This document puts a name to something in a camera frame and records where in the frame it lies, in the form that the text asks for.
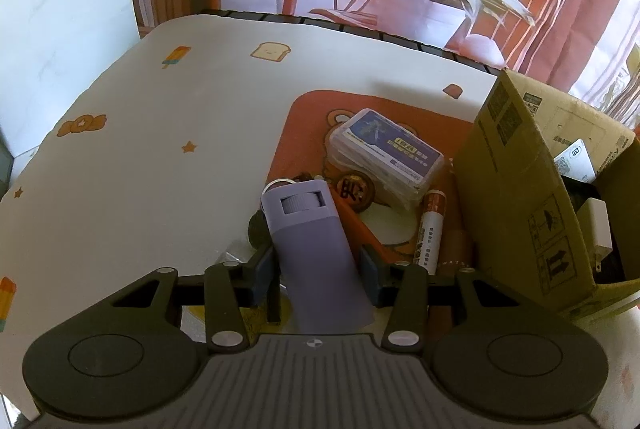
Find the clear plastic box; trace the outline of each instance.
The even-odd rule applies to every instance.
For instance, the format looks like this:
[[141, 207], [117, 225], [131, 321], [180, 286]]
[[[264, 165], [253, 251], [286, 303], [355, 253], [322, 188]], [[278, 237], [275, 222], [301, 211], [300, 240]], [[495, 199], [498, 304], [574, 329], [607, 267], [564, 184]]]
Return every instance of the clear plastic box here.
[[381, 183], [395, 205], [408, 210], [420, 204], [444, 164], [442, 153], [369, 108], [331, 134], [327, 155], [332, 164]]

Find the white card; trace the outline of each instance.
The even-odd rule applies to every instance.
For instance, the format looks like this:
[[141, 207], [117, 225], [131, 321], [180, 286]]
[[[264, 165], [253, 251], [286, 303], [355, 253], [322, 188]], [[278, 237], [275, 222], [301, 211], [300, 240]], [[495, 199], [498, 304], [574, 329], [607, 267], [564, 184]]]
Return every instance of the white card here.
[[556, 156], [554, 162], [562, 176], [588, 184], [596, 180], [589, 153], [580, 138]]

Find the popsicle print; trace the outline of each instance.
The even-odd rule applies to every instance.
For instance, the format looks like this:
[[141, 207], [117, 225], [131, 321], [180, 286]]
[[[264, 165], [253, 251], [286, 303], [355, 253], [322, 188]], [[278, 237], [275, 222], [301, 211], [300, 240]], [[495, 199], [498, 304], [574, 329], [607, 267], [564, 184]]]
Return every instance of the popsicle print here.
[[4, 330], [6, 318], [9, 315], [9, 308], [14, 300], [15, 283], [8, 277], [0, 281], [0, 332]]
[[178, 48], [176, 48], [173, 52], [171, 52], [167, 56], [167, 58], [164, 61], [162, 61], [162, 64], [164, 65], [162, 67], [162, 70], [164, 70], [170, 64], [176, 64], [180, 59], [182, 59], [185, 55], [187, 55], [187, 52], [189, 50], [191, 50], [190, 46], [179, 46]]

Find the white tablecloth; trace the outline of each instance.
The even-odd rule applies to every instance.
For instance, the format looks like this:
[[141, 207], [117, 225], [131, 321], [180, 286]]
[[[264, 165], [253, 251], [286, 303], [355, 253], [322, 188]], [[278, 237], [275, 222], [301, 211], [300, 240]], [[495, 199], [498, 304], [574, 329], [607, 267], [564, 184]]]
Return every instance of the white tablecloth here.
[[[290, 52], [251, 57], [264, 42]], [[163, 69], [178, 46], [191, 51]], [[342, 90], [473, 121], [494, 79], [315, 26], [189, 16], [156, 28], [78, 98], [0, 203], [0, 276], [17, 284], [0, 391], [35, 417], [21, 363], [36, 337], [155, 268], [201, 273], [244, 239], [298, 96]], [[56, 136], [82, 115], [106, 122]]]

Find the white wall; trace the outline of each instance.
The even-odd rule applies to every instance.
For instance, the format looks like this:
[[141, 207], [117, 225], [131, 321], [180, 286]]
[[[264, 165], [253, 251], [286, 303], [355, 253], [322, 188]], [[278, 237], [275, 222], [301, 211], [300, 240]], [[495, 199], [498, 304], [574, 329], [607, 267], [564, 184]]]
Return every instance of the white wall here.
[[0, 0], [0, 134], [11, 153], [37, 146], [138, 40], [131, 0]]

